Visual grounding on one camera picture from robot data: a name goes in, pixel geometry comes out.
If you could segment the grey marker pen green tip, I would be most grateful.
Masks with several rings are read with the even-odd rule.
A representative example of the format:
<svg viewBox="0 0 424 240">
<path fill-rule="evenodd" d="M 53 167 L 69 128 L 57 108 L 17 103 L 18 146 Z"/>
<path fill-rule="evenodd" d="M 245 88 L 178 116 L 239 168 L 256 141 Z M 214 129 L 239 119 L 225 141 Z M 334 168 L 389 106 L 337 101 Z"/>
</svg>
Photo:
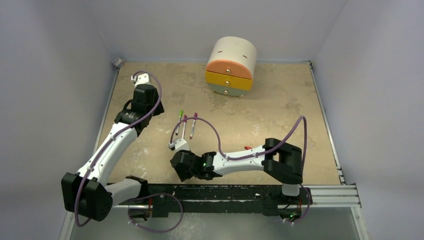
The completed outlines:
<svg viewBox="0 0 424 240">
<path fill-rule="evenodd" d="M 180 130 L 180 122 L 183 120 L 183 116 L 184 116 L 184 110 L 181 109 L 179 111 L 179 116 L 178 116 L 178 122 L 176 124 L 176 128 L 175 128 L 175 135 L 177 136 L 179 134 L 179 130 Z"/>
</svg>

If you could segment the grey marker pen blue tip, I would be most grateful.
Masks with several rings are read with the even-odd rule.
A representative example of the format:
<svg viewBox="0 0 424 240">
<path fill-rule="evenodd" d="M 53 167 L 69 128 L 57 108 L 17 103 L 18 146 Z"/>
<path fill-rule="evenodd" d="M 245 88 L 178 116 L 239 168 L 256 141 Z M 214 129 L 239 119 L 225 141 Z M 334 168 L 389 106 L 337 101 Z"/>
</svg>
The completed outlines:
<svg viewBox="0 0 424 240">
<path fill-rule="evenodd" d="M 186 125 L 187 125 L 187 115 L 183 115 L 183 123 L 182 123 L 182 131 L 181 131 L 181 139 L 185 138 L 186 133 Z"/>
</svg>

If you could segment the grey marker pen red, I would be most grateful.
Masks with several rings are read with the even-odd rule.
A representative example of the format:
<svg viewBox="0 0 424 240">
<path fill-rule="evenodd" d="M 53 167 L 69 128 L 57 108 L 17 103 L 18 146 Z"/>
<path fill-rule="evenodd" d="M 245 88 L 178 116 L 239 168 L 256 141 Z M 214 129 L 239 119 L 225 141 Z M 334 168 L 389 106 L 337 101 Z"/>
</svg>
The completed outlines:
<svg viewBox="0 0 424 240">
<path fill-rule="evenodd" d="M 193 115 L 193 119 L 192 119 L 192 125 L 191 125 L 191 130 L 190 130 L 190 135 L 189 135 L 189 139 L 192 140 L 193 136 L 194 136 L 194 132 L 195 132 L 195 125 L 196 125 L 196 120 L 198 117 L 198 113 L 195 112 Z"/>
</svg>

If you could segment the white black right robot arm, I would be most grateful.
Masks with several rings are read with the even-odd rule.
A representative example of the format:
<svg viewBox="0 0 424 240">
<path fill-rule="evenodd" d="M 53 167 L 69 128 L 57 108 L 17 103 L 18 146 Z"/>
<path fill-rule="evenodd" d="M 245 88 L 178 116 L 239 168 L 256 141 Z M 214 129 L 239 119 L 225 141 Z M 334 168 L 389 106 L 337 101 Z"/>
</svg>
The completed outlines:
<svg viewBox="0 0 424 240">
<path fill-rule="evenodd" d="M 181 182 L 192 177 L 210 181 L 228 174 L 263 171 L 281 182 L 282 200 L 288 204 L 300 198 L 303 183 L 304 154 L 302 150 L 278 139 L 267 138 L 263 145 L 236 151 L 194 154 L 186 140 L 179 138 L 168 144 L 174 156 L 170 160 Z"/>
</svg>

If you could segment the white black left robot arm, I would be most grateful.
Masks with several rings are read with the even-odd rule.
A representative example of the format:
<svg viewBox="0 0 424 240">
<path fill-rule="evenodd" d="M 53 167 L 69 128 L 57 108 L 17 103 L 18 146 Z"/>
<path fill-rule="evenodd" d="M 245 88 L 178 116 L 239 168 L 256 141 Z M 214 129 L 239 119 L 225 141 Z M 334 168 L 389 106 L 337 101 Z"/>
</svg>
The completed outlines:
<svg viewBox="0 0 424 240">
<path fill-rule="evenodd" d="M 112 170 L 127 148 L 149 125 L 153 116 L 164 112 L 160 88 L 149 83 L 135 86 L 133 98 L 117 114 L 100 148 L 76 173 L 67 172 L 61 180 L 64 207 L 68 212 L 102 221 L 112 207 L 132 200 L 138 205 L 149 199 L 147 181 L 128 176 L 108 185 Z"/>
</svg>

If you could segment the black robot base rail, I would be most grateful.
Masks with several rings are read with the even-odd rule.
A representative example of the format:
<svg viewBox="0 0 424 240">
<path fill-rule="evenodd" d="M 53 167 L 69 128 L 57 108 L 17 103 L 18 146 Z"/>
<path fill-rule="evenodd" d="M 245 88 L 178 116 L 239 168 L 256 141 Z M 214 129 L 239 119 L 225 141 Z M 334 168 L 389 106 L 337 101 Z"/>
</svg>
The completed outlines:
<svg viewBox="0 0 424 240">
<path fill-rule="evenodd" d="M 152 217 L 170 213 L 262 214 L 298 219 L 312 204 L 309 188 L 300 186 L 298 196 L 283 194 L 282 186 L 237 184 L 143 183 L 141 194 L 124 202 L 145 206 Z"/>
</svg>

